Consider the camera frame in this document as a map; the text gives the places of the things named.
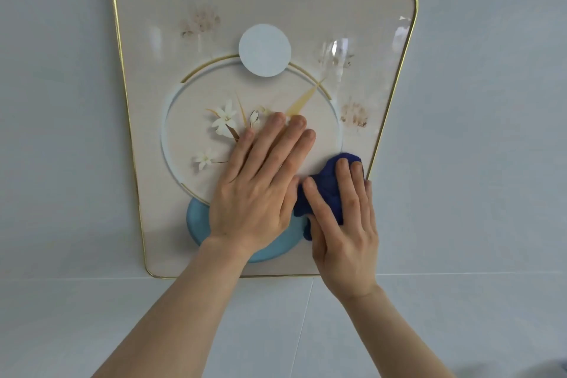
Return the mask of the person's left hand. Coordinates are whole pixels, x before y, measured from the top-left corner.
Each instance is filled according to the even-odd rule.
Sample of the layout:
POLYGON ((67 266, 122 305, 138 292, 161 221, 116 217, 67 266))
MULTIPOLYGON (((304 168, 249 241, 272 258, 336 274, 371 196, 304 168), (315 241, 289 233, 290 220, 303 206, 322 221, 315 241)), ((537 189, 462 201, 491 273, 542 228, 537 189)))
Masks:
MULTIPOLYGON (((251 150, 237 178, 230 183, 220 183, 219 178, 209 211, 211 233, 202 243, 202 248, 227 250, 248 260, 287 229, 279 227, 287 185, 263 184, 261 167, 289 122, 283 113, 273 113, 264 127, 255 133, 251 150)), ((307 129, 309 153, 316 133, 307 129)))

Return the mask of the person's left forearm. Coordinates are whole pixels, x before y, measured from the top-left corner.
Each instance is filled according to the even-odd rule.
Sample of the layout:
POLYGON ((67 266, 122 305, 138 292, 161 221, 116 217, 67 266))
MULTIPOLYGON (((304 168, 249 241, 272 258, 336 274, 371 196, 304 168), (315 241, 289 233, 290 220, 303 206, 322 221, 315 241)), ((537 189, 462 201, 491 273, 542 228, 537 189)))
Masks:
POLYGON ((200 378, 239 277, 244 240, 211 236, 92 378, 200 378))

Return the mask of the floral wall picture gold frame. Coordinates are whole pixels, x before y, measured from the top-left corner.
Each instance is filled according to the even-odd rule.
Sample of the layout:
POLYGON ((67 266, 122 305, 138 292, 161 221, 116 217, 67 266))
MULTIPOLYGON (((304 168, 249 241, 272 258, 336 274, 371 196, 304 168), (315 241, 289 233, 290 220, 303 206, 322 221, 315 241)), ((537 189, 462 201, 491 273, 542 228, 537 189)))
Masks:
POLYGON ((274 112, 372 168, 418 0, 113 0, 144 264, 173 279, 210 232, 237 139, 274 112))

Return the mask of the dark blue cleaning cloth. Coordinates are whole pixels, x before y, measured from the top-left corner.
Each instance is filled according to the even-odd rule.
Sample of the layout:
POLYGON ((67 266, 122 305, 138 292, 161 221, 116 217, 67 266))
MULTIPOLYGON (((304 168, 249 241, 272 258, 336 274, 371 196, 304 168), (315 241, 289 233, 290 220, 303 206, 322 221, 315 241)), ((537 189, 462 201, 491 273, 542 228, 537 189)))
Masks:
MULTIPOLYGON (((337 221, 337 224, 339 225, 342 225, 344 223, 343 207, 336 177, 336 164, 337 161, 341 159, 346 159, 349 165, 356 161, 361 162, 361 158, 356 156, 355 154, 340 153, 334 157, 331 157, 325 163, 320 172, 310 175, 310 177, 315 181, 320 195, 329 206, 333 216, 337 221)), ((293 208, 293 216, 304 217, 313 214, 314 212, 312 210, 312 207, 309 204, 307 197, 303 191, 302 184, 300 183, 297 188, 297 199, 293 208)))

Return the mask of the person's right hand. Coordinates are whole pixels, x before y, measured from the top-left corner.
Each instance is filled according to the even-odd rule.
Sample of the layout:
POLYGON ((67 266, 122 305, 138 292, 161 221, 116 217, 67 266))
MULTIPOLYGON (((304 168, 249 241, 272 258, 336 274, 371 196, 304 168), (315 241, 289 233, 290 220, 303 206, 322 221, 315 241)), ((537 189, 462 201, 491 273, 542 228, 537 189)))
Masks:
POLYGON ((361 225, 351 165, 346 159, 337 161, 336 177, 344 223, 339 225, 338 236, 312 236, 312 254, 322 281, 339 301, 340 295, 365 291, 377 284, 375 271, 379 236, 371 181, 365 180, 371 197, 371 224, 361 225))

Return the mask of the person's right forearm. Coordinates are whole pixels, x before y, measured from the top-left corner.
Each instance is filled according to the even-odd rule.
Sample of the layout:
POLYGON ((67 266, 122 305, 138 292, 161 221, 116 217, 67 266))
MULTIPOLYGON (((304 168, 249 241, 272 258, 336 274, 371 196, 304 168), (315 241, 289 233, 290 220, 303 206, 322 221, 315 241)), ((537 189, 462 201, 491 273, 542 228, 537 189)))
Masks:
POLYGON ((381 378, 456 378, 373 284, 338 299, 381 378))

